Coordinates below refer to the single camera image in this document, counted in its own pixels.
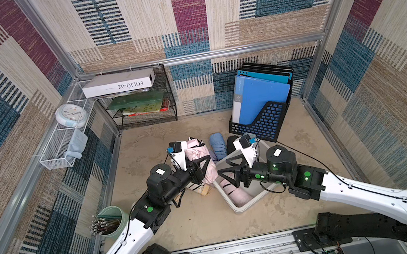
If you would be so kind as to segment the black folded umbrella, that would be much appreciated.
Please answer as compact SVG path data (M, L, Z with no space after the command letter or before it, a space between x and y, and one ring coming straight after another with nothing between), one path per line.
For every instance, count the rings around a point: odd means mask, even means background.
M228 137L227 143L226 143L227 154L231 154L232 152L234 152L236 150L236 147L234 146L234 142L238 138L239 138L239 136L237 136L237 135Z

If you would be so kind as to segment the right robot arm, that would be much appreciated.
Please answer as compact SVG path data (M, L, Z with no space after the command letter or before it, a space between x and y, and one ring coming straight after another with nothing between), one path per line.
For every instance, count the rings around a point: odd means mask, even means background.
M338 202L367 210L361 215L318 214L313 236L319 248L354 237L407 243L407 189L379 187L298 164L295 154L279 145L267 150L266 158L253 164L244 155L230 158L218 175L237 188L253 181L275 183L304 200Z

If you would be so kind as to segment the white round clock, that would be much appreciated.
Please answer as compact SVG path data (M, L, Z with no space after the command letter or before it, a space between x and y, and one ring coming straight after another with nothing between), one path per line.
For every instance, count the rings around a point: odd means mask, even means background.
M57 123L67 128L84 127L88 117L88 113L81 106L69 103L60 106L55 113Z

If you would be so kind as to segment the white folio box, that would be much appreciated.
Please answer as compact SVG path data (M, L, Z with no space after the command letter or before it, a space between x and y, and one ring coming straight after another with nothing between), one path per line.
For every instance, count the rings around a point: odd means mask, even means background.
M87 83L83 87L83 92L87 98L96 98L113 93L145 89L152 87L155 77L152 68L100 75Z

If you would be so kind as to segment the green pen cup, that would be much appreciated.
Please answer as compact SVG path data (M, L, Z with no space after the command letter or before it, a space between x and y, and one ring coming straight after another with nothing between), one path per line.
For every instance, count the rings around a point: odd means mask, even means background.
M124 210L116 206L109 206L93 216L89 229L95 236L117 237L126 228L128 219L128 213Z

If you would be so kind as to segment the green book on shelf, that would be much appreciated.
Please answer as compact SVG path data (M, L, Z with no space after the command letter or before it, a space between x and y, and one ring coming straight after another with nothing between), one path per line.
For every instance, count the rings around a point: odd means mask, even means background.
M107 109L117 111L119 109L126 109L130 107L161 103L164 97L164 93L165 92L163 90L157 90L150 92L141 92L124 97L117 97L111 101Z

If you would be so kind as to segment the black mesh file holder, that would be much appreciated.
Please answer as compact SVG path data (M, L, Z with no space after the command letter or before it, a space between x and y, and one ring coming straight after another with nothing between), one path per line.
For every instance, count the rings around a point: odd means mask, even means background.
M288 112L290 100L286 102L267 102L249 125L229 121L229 132L235 135L254 134L267 142L277 142Z

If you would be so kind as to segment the pink umbrella with black strap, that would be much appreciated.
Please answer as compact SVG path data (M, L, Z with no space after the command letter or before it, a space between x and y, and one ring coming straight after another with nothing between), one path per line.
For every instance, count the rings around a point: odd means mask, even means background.
M243 188L237 188L232 185L228 180L221 180L219 183L224 193L237 207L242 207L250 202L253 197L248 194Z

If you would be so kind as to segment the light blue cloth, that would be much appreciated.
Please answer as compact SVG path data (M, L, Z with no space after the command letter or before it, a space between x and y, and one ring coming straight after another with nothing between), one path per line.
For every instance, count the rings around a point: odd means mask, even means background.
M88 142L88 136L81 130L76 129L69 141L64 157L68 162L75 159L81 159L82 154L85 151L86 144Z

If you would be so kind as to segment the teal file folder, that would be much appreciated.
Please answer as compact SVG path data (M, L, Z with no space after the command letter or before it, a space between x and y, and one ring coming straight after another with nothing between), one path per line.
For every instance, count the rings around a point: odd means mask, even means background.
M237 71L239 76L247 76L250 78L263 79L266 81L273 81L277 83L289 84L293 79L293 73L289 71L264 71L264 70L245 70L239 69Z

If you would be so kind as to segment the blue folded umbrella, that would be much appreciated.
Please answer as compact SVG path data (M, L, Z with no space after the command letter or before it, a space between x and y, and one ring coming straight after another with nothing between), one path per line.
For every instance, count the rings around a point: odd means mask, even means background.
M209 143L217 160L227 156L226 143L221 133L213 133L209 137Z

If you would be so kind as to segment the cream striped umbrella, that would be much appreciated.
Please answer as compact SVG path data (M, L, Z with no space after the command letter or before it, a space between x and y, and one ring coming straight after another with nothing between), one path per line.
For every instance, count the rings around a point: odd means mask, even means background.
M205 183L201 184L189 183L186 188L202 196L207 196L211 190L210 186Z

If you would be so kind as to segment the white plastic storage box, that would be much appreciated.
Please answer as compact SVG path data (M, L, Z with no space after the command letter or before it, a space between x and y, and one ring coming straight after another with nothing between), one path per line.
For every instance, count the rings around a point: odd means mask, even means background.
M261 141L259 143L259 162L266 162L266 152L274 145L275 144L267 143L266 141ZM226 163L226 159L234 158L239 154L239 151L234 151L225 158L219 160L216 163L217 170L230 167L230 165ZM283 186L277 183L264 183L264 188L261 188L259 183L260 182L258 181L252 181L250 186L247 188L245 188L243 184L240 184L240 187L237 188L230 184L227 180L225 181L221 176L217 176L216 180L213 182L213 186L220 193L231 210L233 210L235 213L241 214L260 201L260 199L265 197L269 193L269 190L277 192L284 190Z

